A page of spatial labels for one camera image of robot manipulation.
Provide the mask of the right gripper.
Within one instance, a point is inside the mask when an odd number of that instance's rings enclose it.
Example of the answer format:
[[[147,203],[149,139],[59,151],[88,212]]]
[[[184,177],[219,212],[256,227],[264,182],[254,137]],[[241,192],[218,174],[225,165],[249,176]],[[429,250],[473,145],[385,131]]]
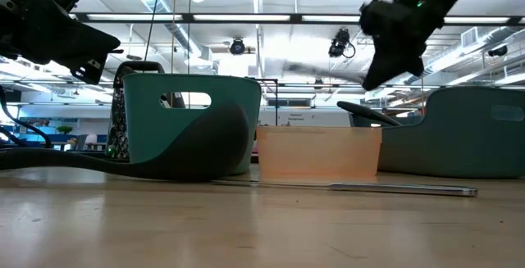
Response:
[[[427,39],[444,24],[445,0],[373,0],[360,8],[359,25],[375,49],[363,80],[365,90],[408,72],[424,71]]]

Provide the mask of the black ladle straight handle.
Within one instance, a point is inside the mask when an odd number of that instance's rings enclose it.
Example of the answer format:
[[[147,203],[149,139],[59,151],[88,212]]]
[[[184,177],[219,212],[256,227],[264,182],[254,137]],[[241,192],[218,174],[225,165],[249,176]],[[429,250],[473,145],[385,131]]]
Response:
[[[349,121],[353,127],[370,127],[372,124],[383,127],[401,125],[397,120],[365,106],[344,101],[338,101],[336,105],[349,113]]]

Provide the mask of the silver butter knife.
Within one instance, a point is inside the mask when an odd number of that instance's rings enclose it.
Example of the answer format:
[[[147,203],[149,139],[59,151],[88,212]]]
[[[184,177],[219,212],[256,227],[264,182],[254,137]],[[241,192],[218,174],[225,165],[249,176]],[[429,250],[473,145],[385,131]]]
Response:
[[[282,187],[327,189],[341,192],[366,192],[366,193],[403,193],[418,195],[436,195],[474,198],[478,190],[465,186],[430,185],[430,184],[379,184],[379,183],[331,183],[331,184],[290,184],[290,183],[265,183],[258,181],[240,180],[214,180],[214,184],[245,187]]]

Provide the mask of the black ladle curved handle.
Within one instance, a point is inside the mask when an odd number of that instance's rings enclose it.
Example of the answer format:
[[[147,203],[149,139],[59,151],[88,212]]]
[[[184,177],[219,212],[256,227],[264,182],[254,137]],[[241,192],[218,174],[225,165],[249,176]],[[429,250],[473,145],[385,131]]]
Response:
[[[0,149],[0,171],[71,167],[112,175],[176,182],[208,182],[229,175],[243,160],[252,138],[243,109],[234,103],[209,107],[159,153],[123,163],[44,148]]]

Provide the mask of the dark blue-green plastic bin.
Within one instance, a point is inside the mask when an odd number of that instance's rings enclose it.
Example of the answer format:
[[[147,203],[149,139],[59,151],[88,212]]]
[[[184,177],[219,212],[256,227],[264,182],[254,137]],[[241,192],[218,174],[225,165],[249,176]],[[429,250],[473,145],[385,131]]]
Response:
[[[525,92],[437,89],[412,124],[381,127],[378,169],[461,179],[525,179]]]

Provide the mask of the light teal plastic bin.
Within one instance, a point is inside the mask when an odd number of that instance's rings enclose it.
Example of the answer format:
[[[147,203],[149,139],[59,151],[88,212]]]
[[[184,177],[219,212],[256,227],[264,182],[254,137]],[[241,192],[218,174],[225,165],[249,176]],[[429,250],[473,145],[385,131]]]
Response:
[[[125,76],[123,85],[131,163],[158,156],[209,107],[234,103],[245,112],[253,135],[243,160],[229,175],[243,174],[248,170],[261,100],[261,87],[257,81],[224,75],[135,73]],[[206,93],[211,102],[206,108],[165,108],[161,96],[170,92]]]

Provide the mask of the orange plastic bin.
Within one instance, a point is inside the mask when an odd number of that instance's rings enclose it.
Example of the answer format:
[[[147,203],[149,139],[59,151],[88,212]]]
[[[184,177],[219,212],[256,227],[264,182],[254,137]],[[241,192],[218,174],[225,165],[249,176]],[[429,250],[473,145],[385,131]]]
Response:
[[[264,182],[374,180],[382,130],[363,127],[260,126],[258,162]]]

